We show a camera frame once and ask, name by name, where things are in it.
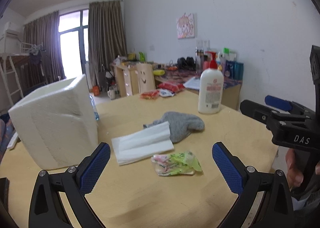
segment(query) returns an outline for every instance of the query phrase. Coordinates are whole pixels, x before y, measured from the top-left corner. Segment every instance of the green plastic wrapper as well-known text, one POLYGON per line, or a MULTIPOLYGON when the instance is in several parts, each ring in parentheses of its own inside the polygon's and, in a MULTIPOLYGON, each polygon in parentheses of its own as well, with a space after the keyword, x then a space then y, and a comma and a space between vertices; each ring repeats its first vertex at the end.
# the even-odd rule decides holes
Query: green plastic wrapper
POLYGON ((194 175, 196 171, 202 172, 198 159, 191 151, 153 155, 151 161, 159 176, 194 175))

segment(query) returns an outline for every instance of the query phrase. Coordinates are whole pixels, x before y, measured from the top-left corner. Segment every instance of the window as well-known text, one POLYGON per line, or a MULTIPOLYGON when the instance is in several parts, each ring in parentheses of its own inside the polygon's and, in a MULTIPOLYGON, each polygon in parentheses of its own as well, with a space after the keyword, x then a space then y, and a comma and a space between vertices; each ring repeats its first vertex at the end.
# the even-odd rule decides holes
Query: window
POLYGON ((85 73, 89 61, 88 21, 88 9, 60 16, 61 56, 67 79, 85 73))

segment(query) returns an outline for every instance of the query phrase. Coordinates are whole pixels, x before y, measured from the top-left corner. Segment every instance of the white metal ladder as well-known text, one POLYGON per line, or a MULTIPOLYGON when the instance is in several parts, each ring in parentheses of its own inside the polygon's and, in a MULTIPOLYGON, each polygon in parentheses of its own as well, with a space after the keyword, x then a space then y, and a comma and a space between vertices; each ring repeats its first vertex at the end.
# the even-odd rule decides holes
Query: white metal ladder
POLYGON ((2 66, 0 64, 0 73, 1 73, 1 76, 2 76, 2 79, 3 79, 5 90, 6 90, 7 95, 8 95, 8 99, 9 99, 9 102, 10 102, 10 107, 12 107, 14 105, 13 101, 12 101, 12 96, 14 94, 16 94, 17 92, 20 92, 20 96, 21 96, 21 98, 23 98, 23 93, 22 93, 20 82, 19 82, 19 77, 18 77, 16 68, 14 67, 12 58, 11 58, 11 56, 9 56, 9 62, 11 64, 11 68, 12 68, 12 70, 9 71, 9 72, 7 72, 7 66, 6 66, 6 60, 7 59, 6 58, 7 57, 3 57, 3 69, 2 69, 2 66), (17 86, 18 86, 18 89, 15 90, 12 93, 10 93, 10 90, 9 90, 9 87, 8 87, 8 78, 7 78, 7 75, 11 74, 11 73, 14 73, 15 78, 16 78, 16 82, 17 82, 17 86))

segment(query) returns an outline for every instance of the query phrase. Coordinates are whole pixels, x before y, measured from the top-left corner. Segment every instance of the metal bolt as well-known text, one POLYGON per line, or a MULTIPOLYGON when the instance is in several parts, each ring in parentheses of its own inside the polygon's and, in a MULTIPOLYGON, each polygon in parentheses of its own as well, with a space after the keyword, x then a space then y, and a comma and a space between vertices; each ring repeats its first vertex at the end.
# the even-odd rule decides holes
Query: metal bolt
POLYGON ((276 172, 277 172, 277 174, 279 176, 283 176, 284 175, 284 172, 282 170, 280 170, 280 169, 278 169, 276 172))
POLYGON ((249 173, 253 173, 253 172, 255 172, 255 168, 252 167, 252 166, 249 166, 249 167, 247 167, 247 171, 248 171, 249 173))
POLYGON ((45 171, 45 170, 41 170, 41 171, 39 172, 39 176, 44 176, 44 175, 45 175, 45 173, 46 173, 46 171, 45 171))
POLYGON ((71 167, 68 168, 68 172, 69 173, 73 173, 74 171, 76 171, 76 169, 77 168, 75 166, 71 166, 71 167))

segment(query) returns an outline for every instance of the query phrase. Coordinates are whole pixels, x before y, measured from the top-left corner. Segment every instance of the cartoon girl picture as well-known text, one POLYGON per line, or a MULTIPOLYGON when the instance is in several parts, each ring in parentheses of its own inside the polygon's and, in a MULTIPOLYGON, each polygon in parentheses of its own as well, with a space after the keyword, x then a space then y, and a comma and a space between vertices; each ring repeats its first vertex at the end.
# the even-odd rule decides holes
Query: cartoon girl picture
POLYGON ((186 16, 186 13, 177 19, 178 39, 195 37, 195 22, 193 14, 186 16))

